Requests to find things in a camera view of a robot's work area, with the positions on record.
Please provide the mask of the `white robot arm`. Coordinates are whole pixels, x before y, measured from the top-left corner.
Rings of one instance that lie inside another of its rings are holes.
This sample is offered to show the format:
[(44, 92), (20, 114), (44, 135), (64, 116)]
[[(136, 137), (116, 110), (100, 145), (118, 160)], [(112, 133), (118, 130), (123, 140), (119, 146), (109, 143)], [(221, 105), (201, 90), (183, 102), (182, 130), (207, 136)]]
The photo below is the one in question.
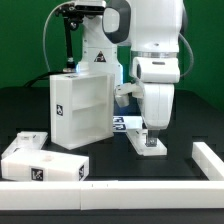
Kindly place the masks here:
[(103, 31), (114, 44), (131, 47), (129, 74), (147, 128), (146, 145), (158, 144), (158, 133), (170, 121), (174, 85), (179, 82), (177, 54), (183, 0), (110, 0)]

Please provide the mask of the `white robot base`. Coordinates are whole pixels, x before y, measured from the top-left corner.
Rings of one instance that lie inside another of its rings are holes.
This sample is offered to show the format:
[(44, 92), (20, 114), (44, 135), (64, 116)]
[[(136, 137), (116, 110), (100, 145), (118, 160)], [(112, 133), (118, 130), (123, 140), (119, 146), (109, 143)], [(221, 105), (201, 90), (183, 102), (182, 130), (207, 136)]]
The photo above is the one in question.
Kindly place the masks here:
[(123, 67), (117, 58), (117, 46), (105, 36), (101, 16), (84, 18), (82, 59), (78, 62), (77, 69), (81, 75), (99, 72), (111, 74), (113, 76), (113, 88), (123, 81)]

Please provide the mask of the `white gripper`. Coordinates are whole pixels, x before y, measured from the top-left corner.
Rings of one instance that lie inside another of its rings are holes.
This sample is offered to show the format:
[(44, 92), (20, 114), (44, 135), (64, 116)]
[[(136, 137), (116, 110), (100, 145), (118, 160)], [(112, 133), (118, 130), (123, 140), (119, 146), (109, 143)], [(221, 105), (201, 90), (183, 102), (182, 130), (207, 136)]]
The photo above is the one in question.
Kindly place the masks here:
[(146, 135), (146, 146), (156, 147), (158, 130), (167, 128), (174, 98), (173, 84), (142, 83), (143, 97), (139, 108), (143, 121), (149, 130)]

